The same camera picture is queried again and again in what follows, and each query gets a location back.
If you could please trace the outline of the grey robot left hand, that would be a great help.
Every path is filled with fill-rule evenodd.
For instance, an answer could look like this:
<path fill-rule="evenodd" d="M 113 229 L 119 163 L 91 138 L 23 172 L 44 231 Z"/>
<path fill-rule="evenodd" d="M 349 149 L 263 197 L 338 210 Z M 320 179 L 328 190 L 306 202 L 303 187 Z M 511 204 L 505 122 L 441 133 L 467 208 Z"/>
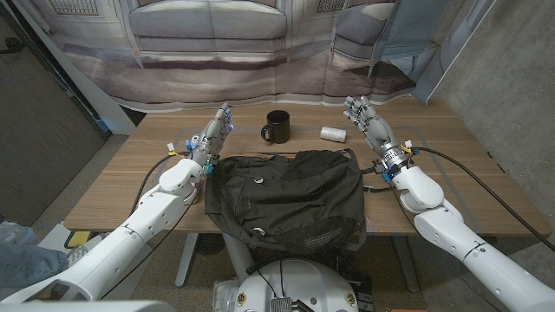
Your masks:
<path fill-rule="evenodd" d="M 192 160 L 201 166 L 219 157 L 227 135 L 233 130 L 232 112 L 229 103 L 224 102 L 200 133 L 199 141 L 192 151 Z"/>

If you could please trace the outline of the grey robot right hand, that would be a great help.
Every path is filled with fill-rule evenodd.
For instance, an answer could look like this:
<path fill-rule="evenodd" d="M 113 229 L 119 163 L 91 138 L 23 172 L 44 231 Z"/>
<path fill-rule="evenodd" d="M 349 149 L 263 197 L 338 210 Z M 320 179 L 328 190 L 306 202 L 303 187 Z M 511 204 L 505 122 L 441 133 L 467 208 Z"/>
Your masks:
<path fill-rule="evenodd" d="M 376 154 L 382 157 L 388 150 L 398 147 L 389 123 L 364 95 L 359 99 L 348 96 L 344 105 L 347 109 L 343 114 L 365 135 L 367 144 Z"/>

